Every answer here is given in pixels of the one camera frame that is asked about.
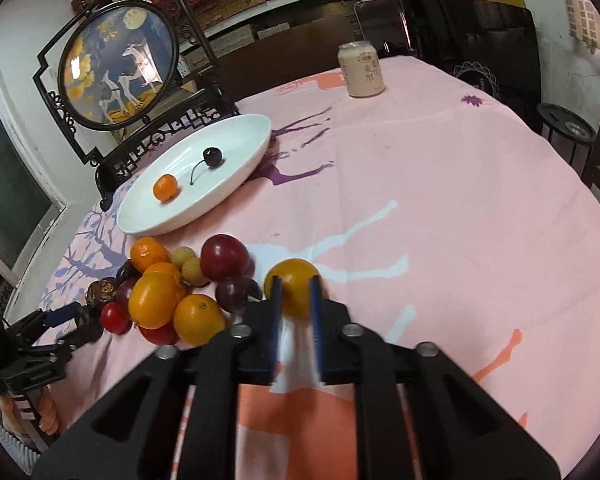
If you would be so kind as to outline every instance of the pink tablecloth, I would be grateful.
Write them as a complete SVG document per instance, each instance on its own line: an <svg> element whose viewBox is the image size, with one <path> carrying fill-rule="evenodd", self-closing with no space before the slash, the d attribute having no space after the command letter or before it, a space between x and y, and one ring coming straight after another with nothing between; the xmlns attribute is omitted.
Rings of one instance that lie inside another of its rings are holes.
<svg viewBox="0 0 600 480"><path fill-rule="evenodd" d="M382 70L388 90L368 100L349 98L333 71L241 102L273 122L263 163L160 240L199 250L228 232L260 282L280 260L311 260L360 323L403 346L442 346L566 475L600 432L600 206L499 102L416 59ZM126 259L132 240L115 219L130 184L85 218L44 308L80 300ZM300 336L285 325L272 387L241 389L241 479L355 476L351 390L315 384ZM62 421L153 348L132 331L76 352L52 386Z"/></svg>

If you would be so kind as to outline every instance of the wall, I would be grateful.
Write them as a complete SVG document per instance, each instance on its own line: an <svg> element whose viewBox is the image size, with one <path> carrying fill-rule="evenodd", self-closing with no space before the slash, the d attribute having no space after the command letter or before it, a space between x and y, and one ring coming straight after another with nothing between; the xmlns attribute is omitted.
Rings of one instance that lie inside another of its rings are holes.
<svg viewBox="0 0 600 480"><path fill-rule="evenodd" d="M542 100L600 124L600 51L570 35L564 0L525 0L538 30Z"/></svg>
<svg viewBox="0 0 600 480"><path fill-rule="evenodd" d="M94 202L98 196L94 169L83 165L66 142L46 109L32 76L39 68L38 52L73 17L71 0L13 0L0 7L0 72L19 119L24 142L35 154L44 173L67 204ZM64 41L46 56L58 73ZM57 89L54 78L43 77L48 89ZM97 146L105 155L115 142L107 132L80 128L78 142L88 152Z"/></svg>

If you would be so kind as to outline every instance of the white door frame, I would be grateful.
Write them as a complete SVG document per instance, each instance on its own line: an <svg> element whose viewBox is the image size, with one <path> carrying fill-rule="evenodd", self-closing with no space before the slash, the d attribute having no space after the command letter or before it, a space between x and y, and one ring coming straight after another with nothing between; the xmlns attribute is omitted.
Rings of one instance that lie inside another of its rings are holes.
<svg viewBox="0 0 600 480"><path fill-rule="evenodd" d="M0 75L0 122L7 132L7 136L11 141L11 145L16 150L16 153L22 160L25 167L29 170L29 173L32 175L33 179L37 181L38 185L42 188L43 192L48 196L51 201L50 211L58 211L62 212L62 210L66 206L66 201L58 191L58 188L52 183L45 169L40 165L39 160L33 155L34 150L29 146L29 142L27 142L26 136L24 136L24 127L20 123L20 118L17 114L13 112L13 104L9 99L9 96L6 92L6 88L4 85L4 81L2 76ZM42 222L49 223L49 227L52 224L51 217L47 218L49 215L47 214L42 220ZM59 216L55 213L53 214L54 220ZM32 248L29 248L27 254L24 254L23 250L23 258L20 258L14 269L10 269L0 258L0 274L11 283L13 286L17 286L20 282L20 277L24 273L26 266L29 263L29 259L34 254L35 249L32 251Z"/></svg>

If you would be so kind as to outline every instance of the painted moon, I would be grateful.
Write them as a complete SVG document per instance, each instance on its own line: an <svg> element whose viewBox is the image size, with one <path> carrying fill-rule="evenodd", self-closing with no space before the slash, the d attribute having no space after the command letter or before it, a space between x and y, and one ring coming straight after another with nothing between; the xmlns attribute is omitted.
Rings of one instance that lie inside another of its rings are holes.
<svg viewBox="0 0 600 480"><path fill-rule="evenodd" d="M142 24L146 20L146 10L135 7L129 9L125 13L125 17L122 21L125 23L125 27L129 30L135 30L136 28L142 27Z"/></svg>

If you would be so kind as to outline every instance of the white plate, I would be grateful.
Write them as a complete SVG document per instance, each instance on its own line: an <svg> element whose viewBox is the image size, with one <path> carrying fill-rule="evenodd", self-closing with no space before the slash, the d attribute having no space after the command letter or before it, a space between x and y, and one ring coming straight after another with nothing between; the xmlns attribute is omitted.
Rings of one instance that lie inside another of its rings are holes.
<svg viewBox="0 0 600 480"><path fill-rule="evenodd" d="M155 236L193 222L231 195L262 160L271 137L271 121L263 115L230 117L210 124L164 152L140 175L118 211L118 228L128 235ZM224 163L211 170L202 160L207 148L220 148ZM154 184L164 174L178 181L180 193L161 203Z"/></svg>

